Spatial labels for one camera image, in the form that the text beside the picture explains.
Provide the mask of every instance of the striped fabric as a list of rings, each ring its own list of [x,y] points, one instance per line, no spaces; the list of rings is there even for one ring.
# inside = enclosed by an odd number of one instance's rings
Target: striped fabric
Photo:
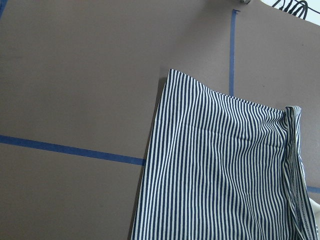
[[[300,114],[213,91],[171,69],[132,240],[315,240]]]

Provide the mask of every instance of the striped cloth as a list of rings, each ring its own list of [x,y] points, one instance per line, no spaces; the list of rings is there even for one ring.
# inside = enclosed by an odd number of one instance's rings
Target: striped cloth
[[[315,240],[300,115],[213,91],[171,69],[132,240]]]

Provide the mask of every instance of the blue line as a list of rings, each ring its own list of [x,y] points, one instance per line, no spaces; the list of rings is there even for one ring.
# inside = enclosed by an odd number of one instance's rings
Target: blue line
[[[306,189],[310,193],[320,194],[320,187],[306,186]]]
[[[103,160],[115,161],[120,163],[142,165],[142,166],[145,165],[145,161],[146,161],[145,159],[141,159],[137,157],[123,156],[123,155],[117,155],[113,153],[93,151],[88,149],[72,147],[72,146],[63,146],[63,145],[58,145],[53,143],[33,141],[33,140],[11,137],[11,136],[3,136],[3,135],[0,135],[0,143],[32,148],[32,149],[52,151],[52,152],[63,153],[63,154],[77,155],[77,156],[94,158],[94,159],[103,159]]]
[[[7,2],[8,2],[8,0],[0,0],[0,18],[1,18],[2,13],[5,10]]]
[[[229,95],[234,95],[234,77],[235,77],[235,31],[236,15],[239,10],[232,10],[231,28],[230,28],[230,63],[229,63]]]

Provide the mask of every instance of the blue and white striped fabric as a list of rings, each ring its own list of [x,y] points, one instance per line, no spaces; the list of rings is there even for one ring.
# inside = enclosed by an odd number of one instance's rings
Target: blue and white striped fabric
[[[300,114],[213,91],[171,69],[132,240],[315,240]]]

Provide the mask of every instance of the gray surface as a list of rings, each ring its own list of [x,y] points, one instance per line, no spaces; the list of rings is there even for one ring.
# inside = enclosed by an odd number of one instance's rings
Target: gray surface
[[[306,179],[320,187],[320,28],[258,0],[8,1],[0,135],[145,158],[169,68],[228,93],[232,9],[234,94],[302,107]],[[142,167],[0,149],[0,239],[127,238]]]

